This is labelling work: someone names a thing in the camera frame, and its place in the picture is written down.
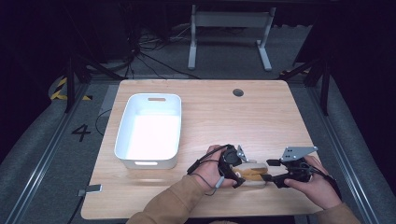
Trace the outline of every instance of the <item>wooden table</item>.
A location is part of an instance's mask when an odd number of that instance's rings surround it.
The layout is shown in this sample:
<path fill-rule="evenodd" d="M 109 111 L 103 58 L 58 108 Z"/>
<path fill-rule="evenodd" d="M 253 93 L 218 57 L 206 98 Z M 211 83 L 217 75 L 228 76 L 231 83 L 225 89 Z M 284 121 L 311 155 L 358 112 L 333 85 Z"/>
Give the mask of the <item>wooden table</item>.
<path fill-rule="evenodd" d="M 233 90 L 244 95 L 237 97 Z M 171 170 L 130 170 L 114 146 L 123 110 L 135 93 L 174 93 L 182 103 L 177 166 Z M 128 218 L 155 195 L 177 182 L 211 145 L 241 145 L 249 159 L 278 159 L 285 147 L 312 147 L 299 110 L 284 81 L 126 80 L 120 84 L 81 214 L 87 219 Z M 269 167 L 269 174 L 286 173 Z M 283 216 L 312 214 L 320 208 L 295 189 L 265 187 L 219 189 L 204 197 L 192 217 Z"/>

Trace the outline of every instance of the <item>person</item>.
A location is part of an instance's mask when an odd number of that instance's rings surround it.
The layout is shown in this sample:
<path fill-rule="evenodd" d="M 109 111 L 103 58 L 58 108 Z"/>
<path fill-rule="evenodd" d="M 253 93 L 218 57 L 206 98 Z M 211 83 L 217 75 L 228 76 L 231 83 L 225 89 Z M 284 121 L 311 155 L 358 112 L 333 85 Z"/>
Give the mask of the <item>person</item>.
<path fill-rule="evenodd" d="M 211 146 L 207 152 L 211 152 L 217 147 L 219 146 Z M 220 154 L 221 150 L 213 153 L 205 159 L 207 162 L 201 163 L 191 175 L 184 175 L 181 180 L 155 196 L 148 202 L 142 212 L 131 216 L 127 224 L 185 223 L 195 205 L 219 183 L 220 174 L 216 161 L 219 161 Z M 308 164 L 315 166 L 324 174 L 328 174 L 315 157 L 306 156 L 305 159 Z M 226 178 L 220 186 L 226 188 L 235 184 L 236 181 Z M 320 224 L 360 223 L 323 176 L 313 174 L 311 180 L 306 183 L 285 179 L 285 184 L 301 191 L 309 200 L 323 209 L 316 213 Z"/>

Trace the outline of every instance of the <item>gray carpet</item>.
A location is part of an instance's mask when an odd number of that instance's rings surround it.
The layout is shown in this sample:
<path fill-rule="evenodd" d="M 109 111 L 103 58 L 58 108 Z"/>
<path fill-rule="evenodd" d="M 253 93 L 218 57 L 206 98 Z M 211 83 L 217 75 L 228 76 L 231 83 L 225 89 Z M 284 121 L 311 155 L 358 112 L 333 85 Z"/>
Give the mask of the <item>gray carpet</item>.
<path fill-rule="evenodd" d="M 185 26 L 177 27 L 181 31 Z M 162 63 L 145 56 L 139 56 L 126 69 L 118 71 L 129 78 L 189 78 L 181 73 L 189 73 L 202 79 L 273 79 L 279 72 L 291 69 L 292 62 L 302 45 L 309 28 L 282 27 L 271 30 L 267 52 L 273 66 L 272 72 L 265 72 L 254 41 L 260 36 L 259 30 L 222 30 L 208 29 L 198 34 L 196 69 L 187 69 L 190 42 L 186 39 L 167 45 L 158 50 L 143 51 Z M 289 81 L 290 89 L 302 114 L 307 130 L 316 146 L 324 166 L 336 177 L 344 201 L 351 207 L 362 223 L 367 220 L 356 195 L 349 186 L 336 158 L 332 139 L 326 132 L 321 117 L 315 109 L 312 94 L 318 93 L 320 85 L 307 89 L 301 84 L 304 75 Z M 102 135 L 106 129 L 108 115 L 114 100 L 118 81 L 103 75 L 95 75 L 83 93 L 91 95 L 90 101 L 79 101 L 70 121 L 62 132 L 59 145 L 53 154 L 46 173 L 31 200 L 25 203 L 26 209 L 19 215 L 19 223 L 67 223 L 78 207 L 78 189 L 84 189 L 90 180 Z M 5 223 L 17 204 L 29 177 L 45 153 L 53 135 L 64 118 L 65 101 L 54 100 L 51 106 L 30 126 L 20 141 L 12 149 L 0 166 L 0 223 Z M 331 83 L 329 95 L 329 114 L 337 137 L 345 150 L 350 164 L 361 182 L 367 201 L 373 207 L 377 221 L 372 223 L 395 223 L 396 206 L 384 177 L 378 171 L 370 151 L 361 137 L 347 106 Z M 78 128 L 87 127 L 87 133 L 80 141 L 80 134 L 72 134 Z M 314 216 L 297 216 L 296 223 L 317 223 Z M 84 220 L 79 211 L 72 223 L 120 223 L 125 220 Z"/>

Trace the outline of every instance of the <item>metal frame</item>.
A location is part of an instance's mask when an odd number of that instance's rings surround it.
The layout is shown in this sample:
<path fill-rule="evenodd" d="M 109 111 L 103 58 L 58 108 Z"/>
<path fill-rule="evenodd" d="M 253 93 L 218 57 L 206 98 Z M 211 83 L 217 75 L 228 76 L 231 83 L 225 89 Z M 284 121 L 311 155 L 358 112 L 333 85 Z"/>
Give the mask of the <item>metal frame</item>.
<path fill-rule="evenodd" d="M 271 24 L 275 16 L 276 8 L 272 7 L 269 12 L 212 12 L 197 11 L 192 5 L 191 11 L 191 45 L 188 68 L 195 69 L 197 52 L 196 27 L 219 26 L 219 27 L 254 27 L 263 28 L 262 39 L 257 40 L 257 48 L 262 58 L 265 71 L 271 71 L 272 66 L 265 50 L 265 43 L 271 30 Z"/>
<path fill-rule="evenodd" d="M 350 192 L 352 193 L 357 203 L 357 206 L 359 207 L 359 210 L 361 211 L 361 214 L 364 218 L 364 223 L 379 223 L 375 210 L 371 205 L 366 193 L 364 192 L 361 181 L 355 173 L 352 164 L 349 161 L 348 155 L 346 154 L 346 151 L 344 150 L 344 147 L 341 144 L 340 139 L 338 138 L 329 117 L 323 115 L 322 113 L 321 103 L 318 94 L 315 92 L 315 89 L 313 87 L 307 88 L 307 91 L 309 98 L 314 103 L 315 109 L 320 116 L 323 126 L 326 129 L 326 133 L 332 141 L 334 156 L 340 164 L 341 171 L 344 174 Z"/>
<path fill-rule="evenodd" d="M 23 216 L 25 215 L 30 202 L 33 200 L 33 197 L 35 196 L 41 181 L 50 168 L 50 164 L 59 148 L 59 145 L 61 144 L 66 128 L 70 123 L 70 120 L 73 118 L 79 103 L 81 102 L 79 99 L 82 99 L 87 89 L 88 84 L 85 83 L 78 87 L 78 92 L 76 94 L 78 100 L 70 105 L 68 113 L 64 113 L 62 120 L 50 139 L 44 154 L 41 156 L 41 159 L 30 175 L 29 181 L 23 189 L 20 198 L 17 200 L 11 213 L 9 214 L 6 223 L 14 224 L 22 222 Z"/>

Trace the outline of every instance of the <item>white storage bin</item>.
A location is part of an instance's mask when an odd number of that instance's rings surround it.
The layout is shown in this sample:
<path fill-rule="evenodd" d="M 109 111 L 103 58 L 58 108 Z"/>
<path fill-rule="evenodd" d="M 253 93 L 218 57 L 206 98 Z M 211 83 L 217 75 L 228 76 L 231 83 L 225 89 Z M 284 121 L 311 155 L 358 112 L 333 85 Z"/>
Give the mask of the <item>white storage bin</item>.
<path fill-rule="evenodd" d="M 115 154 L 130 169 L 171 169 L 177 164 L 180 127 L 180 97 L 135 94 L 123 112 Z"/>

